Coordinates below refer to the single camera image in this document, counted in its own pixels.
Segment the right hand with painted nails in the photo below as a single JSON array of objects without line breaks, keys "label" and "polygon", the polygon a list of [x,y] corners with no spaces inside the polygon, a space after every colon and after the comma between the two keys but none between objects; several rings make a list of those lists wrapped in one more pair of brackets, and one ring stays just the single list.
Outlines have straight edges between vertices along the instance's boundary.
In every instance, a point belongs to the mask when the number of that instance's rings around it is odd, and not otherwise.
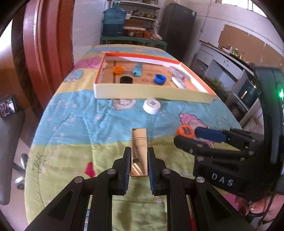
[{"label": "right hand with painted nails", "polygon": [[[271,197],[272,196],[269,195],[259,201],[255,201],[249,204],[247,200],[237,196],[235,198],[235,202],[238,204],[238,211],[244,217],[249,212],[253,214],[260,214],[265,212],[266,209],[268,208]],[[283,195],[280,194],[275,195],[273,202],[268,210],[268,213],[264,218],[264,221],[271,221],[275,219],[276,215],[279,213],[283,205],[283,198],[284,198]]]}]

